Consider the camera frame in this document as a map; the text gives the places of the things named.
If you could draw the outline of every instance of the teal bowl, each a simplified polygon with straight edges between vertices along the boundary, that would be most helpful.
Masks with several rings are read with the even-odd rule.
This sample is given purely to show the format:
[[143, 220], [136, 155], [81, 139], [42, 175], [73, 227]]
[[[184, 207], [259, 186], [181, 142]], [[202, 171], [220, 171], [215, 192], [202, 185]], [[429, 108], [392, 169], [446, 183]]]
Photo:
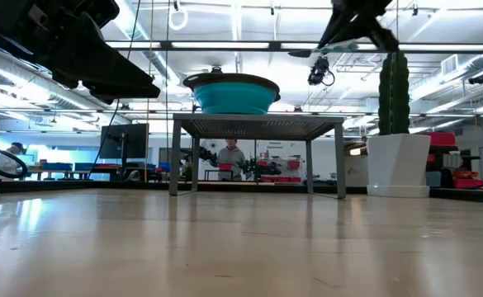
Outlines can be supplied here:
[[280, 88], [266, 78], [238, 73], [199, 73], [183, 82], [204, 114], [266, 115]]

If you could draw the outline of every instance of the monitor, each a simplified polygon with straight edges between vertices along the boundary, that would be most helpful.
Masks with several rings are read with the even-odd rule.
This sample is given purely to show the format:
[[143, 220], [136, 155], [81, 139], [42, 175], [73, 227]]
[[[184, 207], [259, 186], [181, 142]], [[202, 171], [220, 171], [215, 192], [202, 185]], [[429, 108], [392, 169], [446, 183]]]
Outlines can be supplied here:
[[[107, 138], [103, 142], [103, 136], [106, 134]], [[146, 150], [146, 139], [149, 136], [149, 125], [148, 124], [134, 124], [134, 125], [112, 125], [102, 127], [102, 134], [100, 138], [100, 145], [103, 147], [100, 151], [100, 158], [121, 158], [122, 157], [122, 147], [121, 142], [118, 143], [112, 136], [118, 136], [122, 133], [127, 133], [127, 157], [128, 158], [145, 158], [147, 154]]]

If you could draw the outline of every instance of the table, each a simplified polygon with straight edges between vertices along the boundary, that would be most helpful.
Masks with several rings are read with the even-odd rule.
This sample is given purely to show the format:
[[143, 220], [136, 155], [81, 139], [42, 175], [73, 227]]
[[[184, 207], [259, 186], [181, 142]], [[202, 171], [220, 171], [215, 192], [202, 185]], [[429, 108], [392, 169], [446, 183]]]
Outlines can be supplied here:
[[205, 170], [205, 181], [210, 180], [210, 172], [230, 172], [230, 180], [234, 180], [234, 172], [231, 170], [221, 170], [221, 169], [208, 169]]
[[49, 173], [49, 178], [52, 177], [52, 173], [63, 173], [65, 178], [74, 177], [74, 174], [79, 175], [79, 179], [86, 179], [89, 171], [72, 171], [72, 170], [46, 170], [46, 169], [29, 169], [28, 173], [37, 174], [37, 180], [41, 180], [41, 174], [43, 172]]
[[[185, 129], [193, 137], [192, 160], [199, 158], [201, 139], [255, 139], [305, 141], [307, 191], [314, 194], [312, 141], [334, 130], [337, 163], [337, 196], [346, 197], [346, 176], [343, 164], [343, 117], [317, 115], [205, 115], [173, 114], [173, 140], [169, 195], [178, 194], [181, 133]], [[197, 191], [199, 162], [193, 163], [192, 191]]]

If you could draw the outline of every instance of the table leg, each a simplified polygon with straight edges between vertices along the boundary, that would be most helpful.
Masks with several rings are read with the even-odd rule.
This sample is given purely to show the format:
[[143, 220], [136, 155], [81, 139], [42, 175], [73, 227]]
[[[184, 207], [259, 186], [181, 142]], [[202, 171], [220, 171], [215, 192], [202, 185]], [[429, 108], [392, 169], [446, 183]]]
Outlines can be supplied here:
[[182, 122], [175, 120], [173, 122], [173, 136], [172, 136], [172, 160], [171, 170], [169, 172], [169, 195], [176, 196], [178, 190], [178, 176], [180, 169], [178, 163], [181, 157], [181, 128]]
[[192, 155], [192, 191], [197, 191], [197, 181], [199, 181], [199, 148], [201, 140], [197, 137], [193, 139], [193, 155]]
[[307, 152], [307, 192], [309, 194], [315, 193], [315, 188], [313, 186], [313, 150], [312, 143], [310, 140], [305, 142], [305, 150]]
[[346, 198], [346, 168], [343, 163], [343, 128], [342, 124], [334, 127], [334, 152], [337, 161], [337, 197]]

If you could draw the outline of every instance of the red machine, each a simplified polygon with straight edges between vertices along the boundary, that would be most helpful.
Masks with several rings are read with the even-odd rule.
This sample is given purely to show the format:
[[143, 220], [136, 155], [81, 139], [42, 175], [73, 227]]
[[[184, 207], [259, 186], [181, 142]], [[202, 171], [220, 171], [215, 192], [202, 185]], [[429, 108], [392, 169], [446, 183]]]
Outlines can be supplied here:
[[452, 133], [430, 132], [430, 150], [427, 163], [427, 172], [437, 172], [440, 178], [440, 187], [456, 189], [474, 189], [483, 186], [483, 180], [478, 178], [478, 172], [468, 171], [463, 163], [479, 159], [474, 156], [458, 156], [463, 163], [461, 166], [449, 166], [445, 155], [458, 151], [456, 137]]

